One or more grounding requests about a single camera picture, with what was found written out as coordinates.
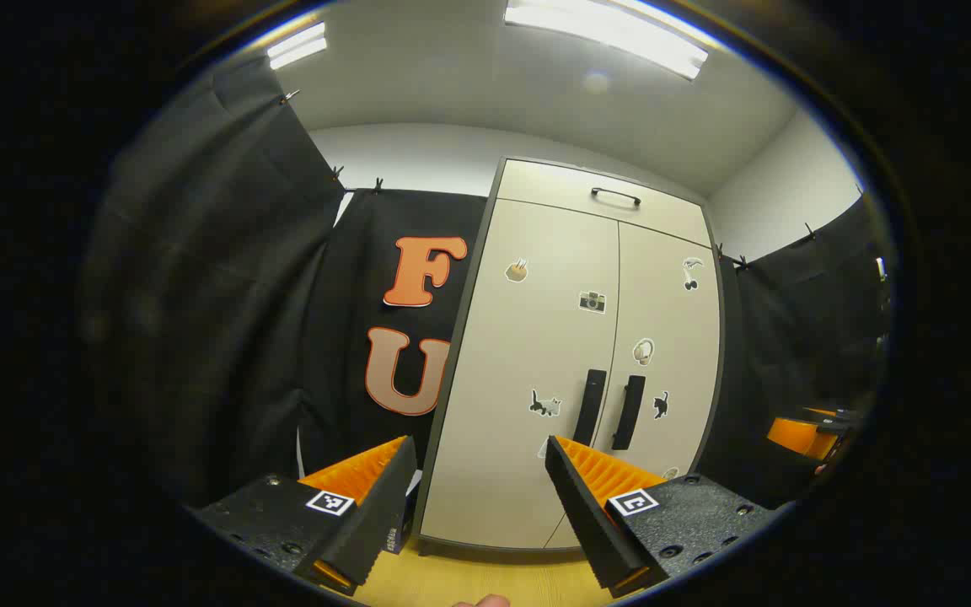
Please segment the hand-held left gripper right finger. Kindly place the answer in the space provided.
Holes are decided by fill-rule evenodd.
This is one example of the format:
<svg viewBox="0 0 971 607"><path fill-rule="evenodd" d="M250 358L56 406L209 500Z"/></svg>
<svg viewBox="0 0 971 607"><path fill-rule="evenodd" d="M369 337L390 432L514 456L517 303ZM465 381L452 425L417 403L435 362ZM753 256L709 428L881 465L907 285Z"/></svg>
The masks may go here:
<svg viewBox="0 0 971 607"><path fill-rule="evenodd" d="M743 495L675 466L654 474L569 438L547 439L545 469L591 572L613 599L689 580L790 511L789 501Z"/></svg>

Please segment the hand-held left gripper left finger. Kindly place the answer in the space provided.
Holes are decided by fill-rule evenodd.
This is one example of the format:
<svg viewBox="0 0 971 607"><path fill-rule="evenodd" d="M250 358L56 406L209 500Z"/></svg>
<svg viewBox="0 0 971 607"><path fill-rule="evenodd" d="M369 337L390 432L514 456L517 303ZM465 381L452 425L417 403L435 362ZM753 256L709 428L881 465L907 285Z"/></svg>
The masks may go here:
<svg viewBox="0 0 971 607"><path fill-rule="evenodd" d="M399 437L301 479L266 474L192 515L256 560L352 596L402 519L417 470Z"/></svg>

